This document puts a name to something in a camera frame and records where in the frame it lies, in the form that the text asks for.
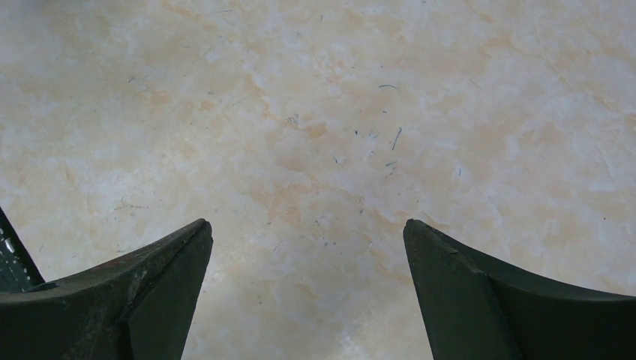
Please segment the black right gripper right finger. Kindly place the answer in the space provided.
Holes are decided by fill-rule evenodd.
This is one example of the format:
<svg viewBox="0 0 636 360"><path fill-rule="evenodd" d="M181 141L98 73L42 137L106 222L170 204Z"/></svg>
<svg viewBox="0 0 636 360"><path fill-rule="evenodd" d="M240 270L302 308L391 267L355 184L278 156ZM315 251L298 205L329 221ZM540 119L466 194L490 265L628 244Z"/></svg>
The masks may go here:
<svg viewBox="0 0 636 360"><path fill-rule="evenodd" d="M403 229L435 359L633 359L635 298L563 283L426 223Z"/></svg>

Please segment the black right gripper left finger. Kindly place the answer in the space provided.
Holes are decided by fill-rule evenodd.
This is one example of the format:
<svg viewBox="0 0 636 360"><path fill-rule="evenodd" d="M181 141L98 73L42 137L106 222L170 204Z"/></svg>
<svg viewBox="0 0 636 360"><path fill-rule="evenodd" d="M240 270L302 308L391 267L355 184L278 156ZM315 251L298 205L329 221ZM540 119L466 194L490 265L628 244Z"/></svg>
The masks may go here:
<svg viewBox="0 0 636 360"><path fill-rule="evenodd" d="M67 277L1 294L3 359L180 359L212 253L199 219Z"/></svg>

